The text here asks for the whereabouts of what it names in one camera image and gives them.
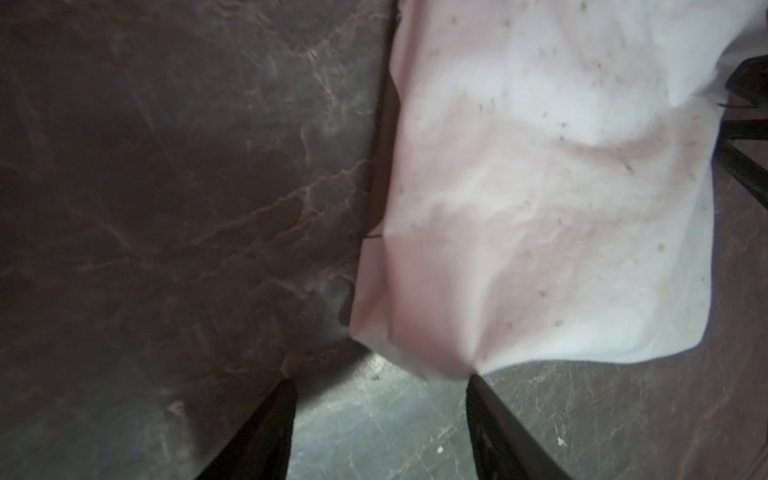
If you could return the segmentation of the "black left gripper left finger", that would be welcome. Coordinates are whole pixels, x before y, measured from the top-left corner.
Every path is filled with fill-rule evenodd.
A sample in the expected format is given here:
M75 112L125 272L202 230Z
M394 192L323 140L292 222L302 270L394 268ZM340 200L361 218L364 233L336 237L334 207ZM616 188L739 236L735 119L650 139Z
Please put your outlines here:
M298 393L281 380L197 480L285 480Z

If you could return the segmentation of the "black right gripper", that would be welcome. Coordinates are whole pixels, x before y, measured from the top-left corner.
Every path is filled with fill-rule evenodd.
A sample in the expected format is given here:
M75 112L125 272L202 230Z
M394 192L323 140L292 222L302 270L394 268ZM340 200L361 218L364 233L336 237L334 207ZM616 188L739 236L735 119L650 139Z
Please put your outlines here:
M725 82L726 91L747 102L744 108L767 112L767 56L742 61ZM767 140L767 119L721 122L713 160L767 208L767 170L738 150L735 140Z

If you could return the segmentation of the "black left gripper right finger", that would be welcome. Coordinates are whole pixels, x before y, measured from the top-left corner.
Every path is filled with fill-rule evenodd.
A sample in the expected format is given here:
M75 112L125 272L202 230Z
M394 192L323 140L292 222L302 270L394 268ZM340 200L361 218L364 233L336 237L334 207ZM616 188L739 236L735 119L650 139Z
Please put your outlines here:
M466 417L478 479L570 480L479 375L467 384Z

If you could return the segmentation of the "white tank top navy trim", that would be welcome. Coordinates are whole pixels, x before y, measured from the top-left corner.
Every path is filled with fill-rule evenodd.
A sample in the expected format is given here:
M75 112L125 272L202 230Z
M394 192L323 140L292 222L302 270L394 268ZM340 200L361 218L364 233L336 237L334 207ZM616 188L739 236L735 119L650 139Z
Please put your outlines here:
M423 376L694 348L723 81L763 1L402 1L350 336Z

